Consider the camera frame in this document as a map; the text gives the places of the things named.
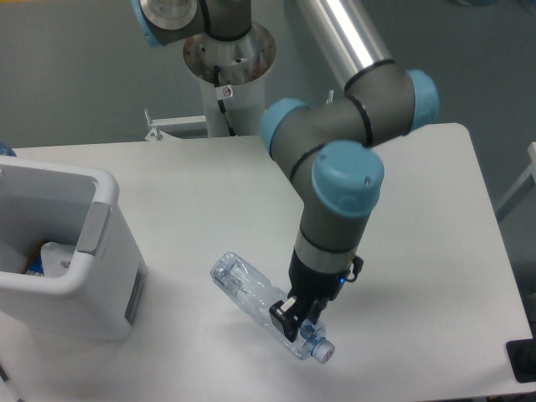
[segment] clear plastic bottle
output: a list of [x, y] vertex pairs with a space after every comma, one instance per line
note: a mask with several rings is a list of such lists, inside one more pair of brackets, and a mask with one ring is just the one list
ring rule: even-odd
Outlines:
[[286, 293], [272, 286], [270, 280], [255, 267], [234, 253], [225, 254], [210, 271], [214, 283], [225, 292], [238, 307], [247, 312], [259, 325], [300, 360], [313, 356], [326, 363], [335, 346], [326, 337], [326, 326], [306, 320], [300, 327], [295, 342], [290, 342], [271, 323], [270, 307], [279, 300], [286, 300]]

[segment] black cable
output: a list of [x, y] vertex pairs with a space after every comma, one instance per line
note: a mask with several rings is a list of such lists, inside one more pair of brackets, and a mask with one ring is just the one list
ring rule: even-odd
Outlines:
[[[214, 88], [215, 89], [219, 87], [219, 71], [220, 71], [220, 68], [217, 65], [215, 65], [214, 66], [214, 76], [213, 76]], [[229, 115], [227, 114], [227, 109], [225, 109], [224, 100], [223, 99], [217, 99], [217, 101], [218, 101], [219, 111], [221, 111], [222, 114], [224, 115], [225, 124], [227, 125], [227, 130], [229, 131], [229, 136], [230, 137], [236, 137], [235, 129], [233, 128], [233, 125], [231, 124], [231, 121], [229, 120]]]

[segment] gray floor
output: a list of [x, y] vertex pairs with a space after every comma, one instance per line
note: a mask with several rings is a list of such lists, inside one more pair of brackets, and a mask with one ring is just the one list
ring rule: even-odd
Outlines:
[[[496, 203], [536, 141], [536, 16], [515, 0], [364, 3], [399, 64], [434, 78], [440, 121], [470, 130]], [[267, 103], [323, 103], [337, 85], [293, 2], [256, 0], [254, 18], [278, 48]], [[0, 38], [0, 140], [12, 147], [140, 141], [145, 108], [153, 118], [202, 113], [182, 45], [150, 49], [127, 0], [2, 3]], [[536, 190], [501, 230], [522, 293], [536, 291]]]

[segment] white plastic bin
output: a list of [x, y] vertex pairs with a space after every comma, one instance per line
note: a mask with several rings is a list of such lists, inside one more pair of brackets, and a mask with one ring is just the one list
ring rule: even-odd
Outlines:
[[[34, 328], [125, 338], [147, 266], [118, 197], [106, 171], [0, 157], [0, 310]], [[22, 274], [45, 240], [76, 245], [67, 273]]]

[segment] white table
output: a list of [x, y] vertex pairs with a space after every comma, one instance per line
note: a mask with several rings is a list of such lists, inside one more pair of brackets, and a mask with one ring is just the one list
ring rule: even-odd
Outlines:
[[366, 401], [533, 391], [505, 342], [529, 338], [477, 159], [462, 126], [377, 147], [386, 175], [358, 253], [323, 313], [337, 346], [298, 361], [211, 281], [233, 250], [288, 290], [302, 205], [257, 137], [20, 149], [105, 168], [149, 265], [124, 343], [32, 331], [0, 313], [0, 357], [27, 401]]

